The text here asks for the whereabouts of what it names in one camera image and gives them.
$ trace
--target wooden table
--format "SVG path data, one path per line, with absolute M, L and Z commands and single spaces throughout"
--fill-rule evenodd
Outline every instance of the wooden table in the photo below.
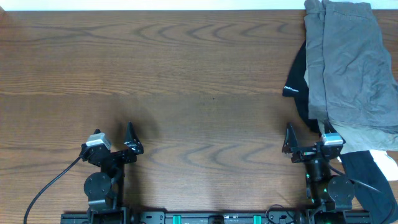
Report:
M 6 12 L 0 22 L 0 220 L 22 223 L 37 192 L 96 128 L 123 149 L 136 209 L 266 210 L 305 202 L 304 167 L 281 153 L 285 124 L 315 134 L 282 97 L 304 40 L 303 11 Z M 398 75 L 398 11 L 377 11 Z M 79 162 L 29 223 L 88 208 Z M 392 182 L 398 195 L 398 183 Z

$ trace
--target green tape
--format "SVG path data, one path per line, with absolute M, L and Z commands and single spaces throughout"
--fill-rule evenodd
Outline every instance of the green tape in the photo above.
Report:
M 173 216 L 173 224 L 181 224 L 181 216 L 180 215 Z
M 253 224 L 261 224 L 261 216 L 260 215 L 253 216 Z

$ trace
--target black cloth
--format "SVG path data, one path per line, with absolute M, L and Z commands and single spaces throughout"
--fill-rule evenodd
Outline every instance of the black cloth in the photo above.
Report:
M 311 131 L 320 134 L 318 121 L 308 118 L 308 86 L 304 80 L 306 61 L 305 61 L 305 42 L 301 46 L 290 69 L 289 76 L 283 89 L 283 96 L 294 97 L 298 115 Z M 394 194 L 391 187 L 374 162 L 369 151 L 351 152 L 340 156 L 346 175 L 349 178 L 360 180 L 381 192 L 385 193 L 395 203 Z M 355 196 L 362 207 L 369 211 L 375 224 L 379 224 L 388 216 L 391 210 L 391 201 L 377 192 L 355 184 Z M 398 220 L 398 205 L 390 222 Z
M 319 132 L 318 121 L 308 118 L 308 94 L 309 89 L 304 80 L 304 73 L 306 69 L 305 62 L 305 41 L 298 51 L 293 65 L 290 68 L 289 76 L 287 77 L 282 96 L 294 97 L 294 102 L 298 111 L 298 115 L 304 123 L 315 133 Z

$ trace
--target wood grain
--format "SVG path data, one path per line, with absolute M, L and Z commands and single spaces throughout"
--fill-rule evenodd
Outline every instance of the wood grain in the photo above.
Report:
M 376 11 L 398 74 L 398 12 Z M 303 11 L 7 12 L 0 22 L 0 220 L 22 223 L 36 193 L 95 128 L 113 150 L 132 121 L 145 147 L 126 167 L 136 209 L 265 210 L 305 203 L 304 168 L 280 150 L 281 96 L 304 40 Z M 39 198 L 29 223 L 84 212 L 79 162 Z M 391 183 L 395 195 L 398 184 Z

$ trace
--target white wall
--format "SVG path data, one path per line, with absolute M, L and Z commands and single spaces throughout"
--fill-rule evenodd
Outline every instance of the white wall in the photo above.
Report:
M 373 9 L 398 9 L 398 0 L 367 2 Z M 6 11 L 304 9 L 303 4 L 304 0 L 0 0 Z

